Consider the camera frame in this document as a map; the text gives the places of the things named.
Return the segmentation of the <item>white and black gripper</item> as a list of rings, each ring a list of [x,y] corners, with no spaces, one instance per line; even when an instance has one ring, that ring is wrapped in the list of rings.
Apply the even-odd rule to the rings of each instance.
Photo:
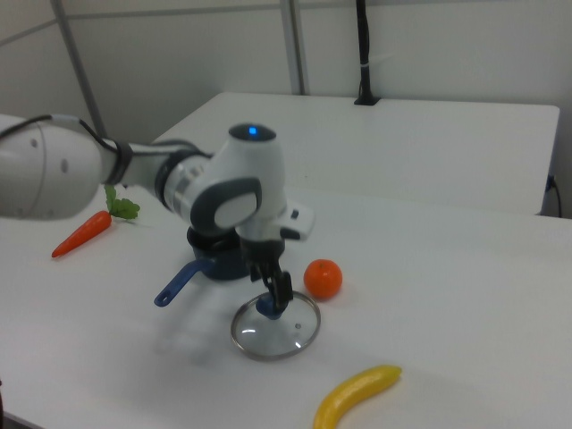
[[[236,228],[240,248],[249,265],[250,280],[261,282],[271,293],[274,313],[282,313],[293,300],[291,277],[288,272],[277,271],[271,276],[269,265],[277,265],[287,240],[306,240],[315,224],[312,209],[288,200],[276,215],[255,215]]]

